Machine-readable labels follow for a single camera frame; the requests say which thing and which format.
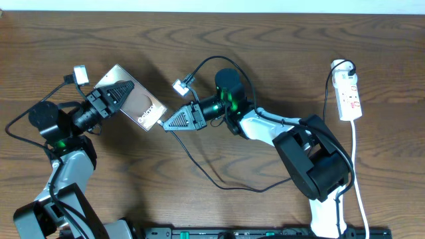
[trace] white power strip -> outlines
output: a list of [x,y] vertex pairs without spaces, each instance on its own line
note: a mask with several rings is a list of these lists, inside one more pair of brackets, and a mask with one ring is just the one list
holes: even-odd
[[[342,61],[334,60],[331,68]],[[332,84],[337,96],[339,119],[343,121],[355,120],[362,116],[359,92],[357,91],[357,74],[349,76],[349,71],[353,67],[351,62],[344,62],[332,72]]]

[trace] wood grain surface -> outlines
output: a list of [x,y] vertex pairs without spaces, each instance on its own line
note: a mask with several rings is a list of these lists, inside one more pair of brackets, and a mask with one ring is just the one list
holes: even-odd
[[[33,105],[85,64],[93,86],[120,64],[169,108],[171,84],[206,57],[222,54],[252,78],[259,105],[287,117],[321,115],[325,78],[336,58],[357,65],[363,117],[356,121],[357,175],[371,226],[394,238],[425,235],[425,17],[392,15],[4,12],[0,18],[0,125]],[[200,97],[230,65],[212,60],[197,75]],[[83,91],[88,93],[92,87]],[[53,102],[80,100],[72,86]],[[338,120],[330,86],[327,124],[347,151],[349,123]],[[27,118],[11,129],[43,142]],[[221,185],[264,188],[288,177],[276,150],[233,136],[225,126],[179,132]],[[145,132],[122,114],[90,136],[98,166],[86,196],[102,222],[280,227],[309,224],[308,200],[292,182],[267,193],[221,191],[169,133]],[[51,167],[32,145],[0,133],[0,238],[16,238],[14,211],[45,186]],[[354,191],[345,220],[363,226]]]

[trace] brown wooden tabletop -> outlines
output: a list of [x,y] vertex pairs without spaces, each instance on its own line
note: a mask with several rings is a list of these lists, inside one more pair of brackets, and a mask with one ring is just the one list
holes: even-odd
[[[423,16],[4,12],[0,125],[80,64],[91,80],[85,93],[120,64],[167,105],[169,115],[191,99],[179,97],[171,84],[216,54],[247,71],[259,106],[301,118],[321,116],[331,61],[354,61],[363,108],[356,121],[357,176],[369,224],[390,228],[394,238],[424,237]],[[194,88],[201,98],[214,92],[214,75],[226,67],[230,64],[212,60],[199,71]],[[81,97],[66,86],[51,100]],[[327,125],[350,152],[350,124],[339,121],[332,86]],[[11,131],[43,142],[27,118]],[[233,136],[225,125],[177,134],[223,186],[259,189],[288,177],[273,147]],[[89,137],[98,166],[86,197],[102,222],[127,216],[179,227],[310,223],[308,200],[291,181],[266,193],[217,189],[158,126],[145,132],[119,114],[104,122],[100,137]],[[3,130],[0,139],[0,237],[16,238],[14,211],[42,191],[52,169],[39,148]],[[344,213],[347,223],[363,226],[354,190],[344,196]]]

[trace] power strip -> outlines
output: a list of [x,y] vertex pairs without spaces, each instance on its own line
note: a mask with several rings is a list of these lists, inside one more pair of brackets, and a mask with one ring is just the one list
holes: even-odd
[[[331,68],[342,61],[334,60]],[[349,75],[349,71],[353,67],[351,62],[344,62],[332,72],[332,84],[337,96],[339,119],[343,121],[355,120],[362,116],[359,91],[357,89],[357,74]]]

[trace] white cable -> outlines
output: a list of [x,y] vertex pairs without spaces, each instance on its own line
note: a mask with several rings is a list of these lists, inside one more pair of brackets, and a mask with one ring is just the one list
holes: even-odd
[[[353,162],[353,170],[355,172],[355,156],[356,156],[356,128],[354,126],[354,120],[351,120],[351,130],[353,132],[353,148],[351,151],[351,160]],[[354,188],[356,190],[357,202],[359,202],[359,208],[361,213],[361,218],[363,219],[363,224],[365,225],[366,237],[365,239],[369,239],[369,225],[367,224],[367,218],[365,209],[363,208],[363,202],[361,201],[359,184],[357,183],[357,176],[354,179]]]

